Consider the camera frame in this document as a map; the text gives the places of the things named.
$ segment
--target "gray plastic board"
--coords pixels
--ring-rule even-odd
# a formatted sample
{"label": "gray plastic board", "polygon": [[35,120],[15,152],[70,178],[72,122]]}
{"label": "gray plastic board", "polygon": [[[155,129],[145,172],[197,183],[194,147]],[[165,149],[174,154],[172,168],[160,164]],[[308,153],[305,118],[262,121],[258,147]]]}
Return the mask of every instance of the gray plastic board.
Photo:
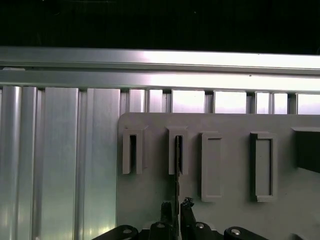
{"label": "gray plastic board", "polygon": [[[239,226],[270,240],[293,234],[318,240],[319,129],[316,115],[124,114],[118,122],[117,225],[141,229],[159,220],[161,203],[174,195],[172,138],[179,135],[185,167],[179,198],[194,198],[197,221],[220,233]],[[297,132],[315,134],[300,138]],[[315,171],[298,167],[301,161]]]}

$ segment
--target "rectangular holder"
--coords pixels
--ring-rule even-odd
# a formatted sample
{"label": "rectangular holder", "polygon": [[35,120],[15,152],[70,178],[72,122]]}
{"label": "rectangular holder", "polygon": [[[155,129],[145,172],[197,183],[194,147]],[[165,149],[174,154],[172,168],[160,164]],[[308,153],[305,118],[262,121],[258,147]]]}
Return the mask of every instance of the rectangular holder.
{"label": "rectangular holder", "polygon": [[131,172],[133,157],[135,158],[135,168],[137,174],[142,174],[143,170],[143,129],[124,129],[123,130],[123,152],[122,152],[122,173],[129,174]]}
{"label": "rectangular holder", "polygon": [[222,135],[216,131],[201,135],[201,200],[215,202],[222,197]]}
{"label": "rectangular holder", "polygon": [[187,129],[176,129],[167,128],[169,130],[169,174],[175,174],[175,155],[176,155],[176,137],[182,137],[182,156],[181,156],[181,173],[187,175],[189,171],[189,161],[188,161],[188,130]]}
{"label": "rectangular holder", "polygon": [[257,202],[271,202],[277,195],[277,136],[269,132],[250,133],[251,195]]}

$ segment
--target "black object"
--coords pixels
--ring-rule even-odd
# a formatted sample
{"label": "black object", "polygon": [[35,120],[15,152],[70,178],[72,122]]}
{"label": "black object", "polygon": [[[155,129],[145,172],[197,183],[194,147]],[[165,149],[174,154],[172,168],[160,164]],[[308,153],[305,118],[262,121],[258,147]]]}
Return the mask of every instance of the black object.
{"label": "black object", "polygon": [[295,146],[297,166],[315,173],[320,173],[320,128],[295,127]]}
{"label": "black object", "polygon": [[[192,198],[186,197],[180,205],[180,230],[182,240],[267,240],[242,227],[233,226],[220,234],[212,230],[206,223],[197,222],[192,211],[194,205]],[[150,229],[141,232],[129,225],[118,226],[93,240],[175,240],[177,229],[175,229],[172,215],[172,205],[164,202],[161,205],[160,221],[151,225]]]}

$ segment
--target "black background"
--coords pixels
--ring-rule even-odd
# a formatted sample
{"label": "black background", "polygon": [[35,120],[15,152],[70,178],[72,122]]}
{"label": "black background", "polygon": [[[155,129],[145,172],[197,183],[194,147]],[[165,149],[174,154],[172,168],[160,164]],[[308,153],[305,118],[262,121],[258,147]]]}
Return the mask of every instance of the black background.
{"label": "black background", "polygon": [[317,54],[319,0],[2,0],[1,46]]}

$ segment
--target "metal frame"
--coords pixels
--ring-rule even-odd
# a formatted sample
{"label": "metal frame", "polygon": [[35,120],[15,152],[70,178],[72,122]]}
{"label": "metal frame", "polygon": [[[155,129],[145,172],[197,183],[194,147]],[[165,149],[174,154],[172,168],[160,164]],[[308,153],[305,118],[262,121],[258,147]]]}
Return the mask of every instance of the metal frame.
{"label": "metal frame", "polygon": [[320,57],[0,47],[0,84],[37,87],[320,92]]}
{"label": "metal frame", "polygon": [[[0,47],[2,67],[8,67],[0,70],[1,128],[7,130],[0,137],[14,149],[0,151],[8,155],[0,158],[7,164],[0,171],[11,179],[0,173],[0,195],[16,189],[18,198],[1,198],[0,214],[12,198],[19,206],[9,213],[8,226],[0,224],[2,239],[49,239],[54,233],[55,239],[91,240],[115,226],[117,124],[124,113],[320,114],[318,56]],[[21,126],[8,125],[11,119],[23,119]],[[72,138],[65,138],[66,124]],[[15,132],[19,141],[8,140]],[[7,162],[16,160],[18,143],[26,169]],[[52,165],[51,153],[61,150]],[[57,211],[48,196],[60,196],[64,188],[69,209]]]}

